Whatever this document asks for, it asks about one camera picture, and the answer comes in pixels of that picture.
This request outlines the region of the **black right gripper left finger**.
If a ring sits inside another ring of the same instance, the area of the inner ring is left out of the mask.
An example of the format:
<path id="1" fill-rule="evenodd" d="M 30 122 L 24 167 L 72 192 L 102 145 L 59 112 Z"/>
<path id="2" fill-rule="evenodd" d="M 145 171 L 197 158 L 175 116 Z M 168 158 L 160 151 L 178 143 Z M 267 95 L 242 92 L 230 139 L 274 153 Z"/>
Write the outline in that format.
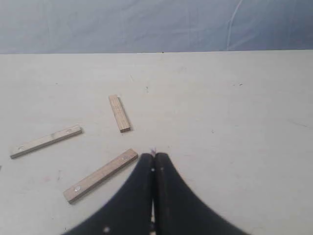
<path id="1" fill-rule="evenodd" d="M 152 213 L 154 158 L 142 154 L 119 191 L 67 235 L 149 235 Z"/>

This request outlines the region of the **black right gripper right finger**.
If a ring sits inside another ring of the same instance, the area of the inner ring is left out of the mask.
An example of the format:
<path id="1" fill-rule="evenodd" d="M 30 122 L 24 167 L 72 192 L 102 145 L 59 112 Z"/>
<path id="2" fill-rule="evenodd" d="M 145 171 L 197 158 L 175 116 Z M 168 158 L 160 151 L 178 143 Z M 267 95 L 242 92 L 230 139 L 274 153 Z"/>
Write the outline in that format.
<path id="1" fill-rule="evenodd" d="M 155 186 L 156 234 L 246 234 L 215 213 L 193 193 L 166 153 L 155 155 Z"/>

